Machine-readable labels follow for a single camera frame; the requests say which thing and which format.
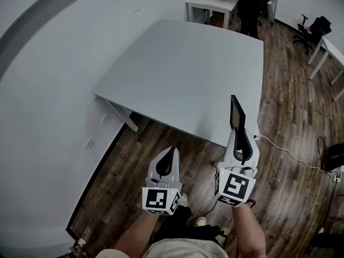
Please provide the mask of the black office chair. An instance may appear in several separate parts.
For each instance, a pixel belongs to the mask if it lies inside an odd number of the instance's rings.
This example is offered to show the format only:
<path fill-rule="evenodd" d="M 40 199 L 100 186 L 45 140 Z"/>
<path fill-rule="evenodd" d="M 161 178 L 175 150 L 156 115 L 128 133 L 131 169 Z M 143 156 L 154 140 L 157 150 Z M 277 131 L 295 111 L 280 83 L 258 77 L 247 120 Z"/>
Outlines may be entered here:
<path fill-rule="evenodd" d="M 315 21 L 308 27 L 305 25 L 308 17 L 303 15 L 303 22 L 298 24 L 298 34 L 293 36 L 292 43 L 301 43 L 305 48 L 305 54 L 309 54 L 309 50 L 314 52 L 313 45 L 317 45 L 322 36 L 329 34 L 331 29 L 331 22 L 324 16 L 317 17 Z"/>

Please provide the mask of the person's left forearm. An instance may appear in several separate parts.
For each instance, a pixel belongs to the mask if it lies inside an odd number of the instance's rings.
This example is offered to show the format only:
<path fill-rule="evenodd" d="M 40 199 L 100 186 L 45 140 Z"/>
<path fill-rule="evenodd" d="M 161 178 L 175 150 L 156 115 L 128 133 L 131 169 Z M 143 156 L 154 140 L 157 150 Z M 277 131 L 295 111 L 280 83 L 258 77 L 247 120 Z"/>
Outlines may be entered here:
<path fill-rule="evenodd" d="M 158 218 L 158 214 L 144 211 L 119 238 L 115 249 L 123 252 L 129 258 L 139 258 L 149 243 Z"/>

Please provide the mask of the large white table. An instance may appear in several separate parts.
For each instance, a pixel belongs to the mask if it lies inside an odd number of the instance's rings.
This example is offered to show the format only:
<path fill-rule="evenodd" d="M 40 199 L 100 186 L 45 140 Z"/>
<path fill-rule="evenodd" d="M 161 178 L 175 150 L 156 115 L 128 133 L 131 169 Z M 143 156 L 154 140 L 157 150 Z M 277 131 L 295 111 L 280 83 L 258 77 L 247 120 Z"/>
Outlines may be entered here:
<path fill-rule="evenodd" d="M 226 146 L 231 96 L 254 133 L 264 43 L 210 25 L 161 19 L 138 38 L 93 92 L 121 108 Z"/>

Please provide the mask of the beige shirt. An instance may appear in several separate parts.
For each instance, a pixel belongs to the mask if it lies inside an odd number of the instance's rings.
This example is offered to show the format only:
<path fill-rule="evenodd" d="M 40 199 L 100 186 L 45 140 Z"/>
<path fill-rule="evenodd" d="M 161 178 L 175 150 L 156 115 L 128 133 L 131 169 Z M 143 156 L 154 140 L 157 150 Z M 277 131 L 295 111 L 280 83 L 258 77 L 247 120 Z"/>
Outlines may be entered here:
<path fill-rule="evenodd" d="M 147 250 L 148 239 L 121 238 L 114 249 L 100 251 L 95 258 L 228 258 L 215 242 L 196 239 L 163 239 Z"/>

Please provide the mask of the black picture frame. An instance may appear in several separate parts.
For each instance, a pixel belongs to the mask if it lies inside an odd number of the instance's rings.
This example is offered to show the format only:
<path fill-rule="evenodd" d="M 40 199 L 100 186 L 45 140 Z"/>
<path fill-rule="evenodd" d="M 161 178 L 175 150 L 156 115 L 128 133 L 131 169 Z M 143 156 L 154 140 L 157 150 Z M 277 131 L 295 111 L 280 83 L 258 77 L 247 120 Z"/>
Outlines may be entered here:
<path fill-rule="evenodd" d="M 241 146 L 245 136 L 245 120 L 246 115 L 236 97 L 236 95 L 231 95 L 231 115 L 230 115 L 230 126 L 231 129 L 236 131 L 238 137 L 238 144 Z"/>

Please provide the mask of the black waist pouch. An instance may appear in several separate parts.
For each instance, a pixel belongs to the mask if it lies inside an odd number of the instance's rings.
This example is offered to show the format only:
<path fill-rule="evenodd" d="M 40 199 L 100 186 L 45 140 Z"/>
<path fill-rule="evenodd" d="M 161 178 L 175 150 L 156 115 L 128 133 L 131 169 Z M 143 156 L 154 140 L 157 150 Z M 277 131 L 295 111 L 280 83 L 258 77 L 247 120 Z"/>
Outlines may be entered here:
<path fill-rule="evenodd" d="M 219 226 L 211 226 L 211 225 L 194 226 L 194 227 L 189 227 L 187 231 L 188 239 L 213 241 L 219 245 L 220 243 L 217 240 L 217 237 L 222 237 L 225 239 L 225 241 L 227 240 L 227 236 L 225 235 L 224 231 L 222 231 L 219 228 Z"/>

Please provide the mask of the long white desk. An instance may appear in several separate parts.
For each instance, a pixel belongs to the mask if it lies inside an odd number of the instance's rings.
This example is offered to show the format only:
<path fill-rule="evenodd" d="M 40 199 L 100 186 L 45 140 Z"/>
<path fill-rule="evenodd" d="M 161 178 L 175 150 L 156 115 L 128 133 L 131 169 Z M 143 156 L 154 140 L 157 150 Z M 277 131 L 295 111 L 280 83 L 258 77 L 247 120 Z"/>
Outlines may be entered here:
<path fill-rule="evenodd" d="M 337 74 L 337 76 L 330 81 L 330 85 L 334 85 L 338 79 L 344 75 L 344 54 L 342 54 L 324 35 L 321 37 L 307 64 L 309 66 L 311 65 L 315 59 L 315 56 L 319 53 L 322 47 L 325 49 L 325 52 L 316 67 L 313 69 L 311 75 L 309 76 L 309 80 L 312 80 L 315 77 L 326 59 L 330 56 L 340 68 L 340 72 Z"/>

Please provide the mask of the grey panel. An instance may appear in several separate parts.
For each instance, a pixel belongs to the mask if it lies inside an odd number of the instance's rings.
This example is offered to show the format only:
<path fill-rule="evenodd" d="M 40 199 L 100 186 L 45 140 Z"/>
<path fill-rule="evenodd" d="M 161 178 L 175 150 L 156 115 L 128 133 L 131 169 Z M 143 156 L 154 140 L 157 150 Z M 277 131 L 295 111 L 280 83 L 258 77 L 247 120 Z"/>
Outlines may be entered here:
<path fill-rule="evenodd" d="M 272 23 L 273 22 L 273 3 L 271 0 L 265 2 L 266 17 Z"/>

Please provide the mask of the black bag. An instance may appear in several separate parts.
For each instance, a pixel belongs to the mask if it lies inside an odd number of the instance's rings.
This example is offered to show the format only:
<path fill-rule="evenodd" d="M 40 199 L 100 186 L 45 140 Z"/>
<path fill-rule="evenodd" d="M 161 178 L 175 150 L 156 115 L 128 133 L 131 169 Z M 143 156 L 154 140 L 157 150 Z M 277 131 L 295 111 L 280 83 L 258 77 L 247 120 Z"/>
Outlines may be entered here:
<path fill-rule="evenodd" d="M 344 143 L 330 145 L 325 156 L 325 170 L 332 171 L 344 166 Z"/>

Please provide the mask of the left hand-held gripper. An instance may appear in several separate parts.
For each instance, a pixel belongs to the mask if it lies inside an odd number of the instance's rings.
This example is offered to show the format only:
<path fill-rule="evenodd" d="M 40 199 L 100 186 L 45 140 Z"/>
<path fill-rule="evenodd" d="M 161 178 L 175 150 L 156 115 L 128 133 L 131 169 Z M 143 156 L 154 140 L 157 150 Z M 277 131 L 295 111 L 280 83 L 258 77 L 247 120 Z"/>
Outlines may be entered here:
<path fill-rule="evenodd" d="M 168 147 L 150 163 L 153 176 L 146 177 L 142 188 L 142 208 L 151 214 L 174 214 L 180 200 L 180 155 L 177 147 Z"/>

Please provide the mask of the black trousers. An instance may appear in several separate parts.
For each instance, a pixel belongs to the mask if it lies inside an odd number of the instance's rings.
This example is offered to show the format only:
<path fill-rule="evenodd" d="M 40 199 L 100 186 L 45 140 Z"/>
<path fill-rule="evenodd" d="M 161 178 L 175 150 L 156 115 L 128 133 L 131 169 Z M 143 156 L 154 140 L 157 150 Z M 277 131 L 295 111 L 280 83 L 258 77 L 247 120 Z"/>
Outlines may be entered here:
<path fill-rule="evenodd" d="M 172 216 L 166 217 L 154 235 L 153 243 L 163 239 L 192 239 L 192 228 L 188 226 L 191 215 L 191 209 L 188 206 L 179 205 Z"/>

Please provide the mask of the person's right forearm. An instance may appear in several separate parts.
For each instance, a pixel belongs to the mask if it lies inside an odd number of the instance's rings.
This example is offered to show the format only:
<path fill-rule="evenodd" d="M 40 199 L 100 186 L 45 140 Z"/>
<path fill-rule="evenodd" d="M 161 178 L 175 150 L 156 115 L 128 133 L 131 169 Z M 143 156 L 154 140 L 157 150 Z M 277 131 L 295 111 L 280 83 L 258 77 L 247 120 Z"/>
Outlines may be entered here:
<path fill-rule="evenodd" d="M 248 204 L 232 208 L 234 229 L 242 258 L 267 258 L 266 237 Z"/>

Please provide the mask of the small white table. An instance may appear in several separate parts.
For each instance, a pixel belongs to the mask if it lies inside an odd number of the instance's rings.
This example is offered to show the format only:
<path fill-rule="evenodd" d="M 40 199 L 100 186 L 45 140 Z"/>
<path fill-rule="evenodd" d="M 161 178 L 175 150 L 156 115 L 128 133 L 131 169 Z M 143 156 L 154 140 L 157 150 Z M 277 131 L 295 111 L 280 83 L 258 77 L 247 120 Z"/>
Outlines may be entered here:
<path fill-rule="evenodd" d="M 224 14 L 223 28 L 228 29 L 232 11 L 235 9 L 238 0 L 186 0 L 188 21 L 194 22 L 193 8 L 207 11 L 206 22 L 210 21 L 210 14 L 213 11 Z"/>

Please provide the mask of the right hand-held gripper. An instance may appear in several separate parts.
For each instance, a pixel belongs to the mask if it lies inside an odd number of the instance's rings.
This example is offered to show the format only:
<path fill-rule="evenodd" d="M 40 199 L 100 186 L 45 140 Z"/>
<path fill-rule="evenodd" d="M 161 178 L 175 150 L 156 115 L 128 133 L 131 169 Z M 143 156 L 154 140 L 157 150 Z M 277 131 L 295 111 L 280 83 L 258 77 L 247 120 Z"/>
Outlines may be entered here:
<path fill-rule="evenodd" d="M 214 163 L 214 197 L 229 206 L 246 203 L 256 183 L 259 149 L 251 133 L 245 129 L 243 139 L 243 165 L 237 160 L 237 131 L 232 129 L 224 154 L 224 162 Z"/>

